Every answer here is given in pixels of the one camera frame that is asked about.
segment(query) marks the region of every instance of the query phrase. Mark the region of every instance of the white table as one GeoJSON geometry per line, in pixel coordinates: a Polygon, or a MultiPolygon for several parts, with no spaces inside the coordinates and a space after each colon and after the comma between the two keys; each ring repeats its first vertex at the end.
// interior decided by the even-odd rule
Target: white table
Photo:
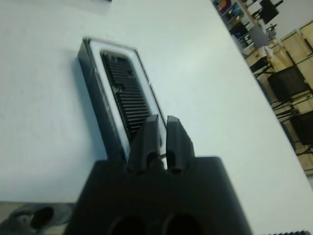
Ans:
{"type": "Polygon", "coordinates": [[[0,200],[74,202],[104,156],[76,55],[138,48],[164,114],[223,159],[256,234],[313,232],[313,193],[210,0],[0,0],[0,200]]]}

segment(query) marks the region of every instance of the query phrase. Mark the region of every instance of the wooden crate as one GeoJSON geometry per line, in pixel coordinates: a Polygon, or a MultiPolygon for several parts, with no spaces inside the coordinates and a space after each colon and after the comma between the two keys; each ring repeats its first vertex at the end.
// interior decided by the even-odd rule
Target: wooden crate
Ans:
{"type": "Polygon", "coordinates": [[[292,66],[292,61],[290,60],[285,49],[281,45],[275,45],[272,50],[273,56],[270,62],[272,63],[276,72],[292,66]]]}
{"type": "Polygon", "coordinates": [[[313,57],[300,62],[297,66],[310,87],[313,88],[313,57]]]}
{"type": "Polygon", "coordinates": [[[303,37],[313,46],[313,20],[300,28],[303,37]]]}
{"type": "Polygon", "coordinates": [[[311,50],[305,44],[301,35],[296,31],[284,37],[281,42],[295,63],[299,63],[300,61],[306,59],[311,53],[311,50]]]}

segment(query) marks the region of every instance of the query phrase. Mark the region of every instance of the hole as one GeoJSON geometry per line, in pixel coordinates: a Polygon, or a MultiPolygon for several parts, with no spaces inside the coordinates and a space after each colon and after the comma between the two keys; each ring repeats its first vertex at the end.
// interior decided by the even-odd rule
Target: hole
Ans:
{"type": "Polygon", "coordinates": [[[140,171],[137,172],[137,175],[143,175],[144,173],[145,173],[144,170],[140,170],[140,171]]]}
{"type": "Polygon", "coordinates": [[[42,208],[34,213],[34,216],[30,222],[30,226],[34,229],[40,229],[46,226],[53,218],[54,211],[51,207],[42,208]]]}
{"type": "Polygon", "coordinates": [[[137,217],[125,217],[119,221],[111,235],[145,235],[146,226],[140,218],[137,217]]]}
{"type": "Polygon", "coordinates": [[[176,215],[168,224],[166,235],[201,235],[198,222],[189,215],[176,215]]]}
{"type": "Polygon", "coordinates": [[[175,175],[181,174],[182,173],[182,169],[180,168],[172,168],[171,172],[175,175]]]}

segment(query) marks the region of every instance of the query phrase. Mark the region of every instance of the black heat sink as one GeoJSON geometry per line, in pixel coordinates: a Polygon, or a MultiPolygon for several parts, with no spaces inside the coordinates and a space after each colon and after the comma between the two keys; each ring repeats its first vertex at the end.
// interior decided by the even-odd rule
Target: black heat sink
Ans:
{"type": "Polygon", "coordinates": [[[107,52],[103,52],[101,58],[131,143],[150,115],[149,107],[129,60],[107,52]]]}
{"type": "Polygon", "coordinates": [[[311,235],[308,231],[300,231],[293,233],[282,233],[282,234],[274,234],[274,235],[311,235]]]}

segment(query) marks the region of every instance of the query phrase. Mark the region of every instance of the white wall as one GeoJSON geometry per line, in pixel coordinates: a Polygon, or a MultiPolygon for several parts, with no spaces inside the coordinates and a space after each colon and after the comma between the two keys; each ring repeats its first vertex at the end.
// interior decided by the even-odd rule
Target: white wall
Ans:
{"type": "Polygon", "coordinates": [[[277,24],[279,39],[313,19],[313,0],[284,0],[277,9],[279,14],[267,26],[277,24]]]}

